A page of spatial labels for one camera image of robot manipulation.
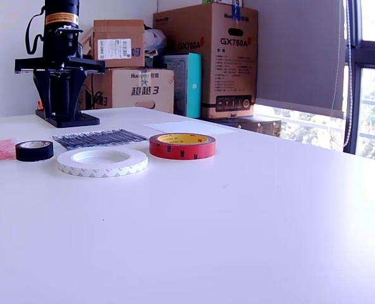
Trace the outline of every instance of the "black electrical tape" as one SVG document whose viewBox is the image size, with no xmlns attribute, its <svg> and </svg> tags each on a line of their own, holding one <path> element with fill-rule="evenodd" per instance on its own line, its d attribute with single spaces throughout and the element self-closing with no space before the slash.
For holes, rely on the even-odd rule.
<svg viewBox="0 0 375 304">
<path fill-rule="evenodd" d="M 16 145 L 16 159 L 21 162 L 39 162 L 54 156 L 51 141 L 26 141 Z"/>
</svg>

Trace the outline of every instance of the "black metal stand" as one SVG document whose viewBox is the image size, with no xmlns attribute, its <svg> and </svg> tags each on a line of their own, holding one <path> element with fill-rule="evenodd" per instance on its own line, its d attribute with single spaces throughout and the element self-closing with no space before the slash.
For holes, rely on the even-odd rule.
<svg viewBox="0 0 375 304">
<path fill-rule="evenodd" d="M 68 57 L 57 65 L 44 58 L 16 60 L 16 73 L 33 72 L 34 83 L 40 94 L 44 111 L 36 114 L 57 128 L 98 125 L 96 117 L 79 111 L 79 94 L 88 71 L 104 73 L 105 63 Z"/>
</svg>

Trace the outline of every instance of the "yellow label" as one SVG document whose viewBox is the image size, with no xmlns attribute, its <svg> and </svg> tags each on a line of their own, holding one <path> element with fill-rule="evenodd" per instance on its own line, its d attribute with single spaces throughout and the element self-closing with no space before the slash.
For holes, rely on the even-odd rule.
<svg viewBox="0 0 375 304">
<path fill-rule="evenodd" d="M 201 144 L 208 141 L 205 136 L 190 134 L 167 134 L 160 136 L 158 140 L 166 144 Z"/>
<path fill-rule="evenodd" d="M 79 25 L 79 17 L 71 13 L 55 13 L 47 16 L 46 25 L 54 22 L 71 22 L 76 25 Z"/>
</svg>

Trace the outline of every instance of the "brown box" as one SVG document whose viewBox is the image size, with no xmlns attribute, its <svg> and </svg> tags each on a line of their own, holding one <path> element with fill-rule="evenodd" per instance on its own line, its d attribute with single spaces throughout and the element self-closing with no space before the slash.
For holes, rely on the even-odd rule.
<svg viewBox="0 0 375 304">
<path fill-rule="evenodd" d="M 209 3 L 154 14 L 169 51 L 203 56 L 202 111 L 205 118 L 253 115 L 256 96 L 258 11 Z"/>
<path fill-rule="evenodd" d="M 96 109 L 139 106 L 173 113 L 174 71 L 118 68 L 90 75 L 80 93 L 80 109 L 90 110 L 94 101 Z"/>
<path fill-rule="evenodd" d="M 95 20 L 92 41 L 93 58 L 106 68 L 145 66 L 142 20 Z"/>
</svg>

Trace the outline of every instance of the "window blind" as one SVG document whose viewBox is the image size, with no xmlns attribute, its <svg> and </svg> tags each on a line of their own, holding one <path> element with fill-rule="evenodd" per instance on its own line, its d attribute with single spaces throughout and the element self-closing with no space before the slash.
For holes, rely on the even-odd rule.
<svg viewBox="0 0 375 304">
<path fill-rule="evenodd" d="M 333 116 L 343 118 L 342 0 L 245 0 L 244 6 L 259 12 L 257 104 L 331 116 L 334 99 Z"/>
</svg>

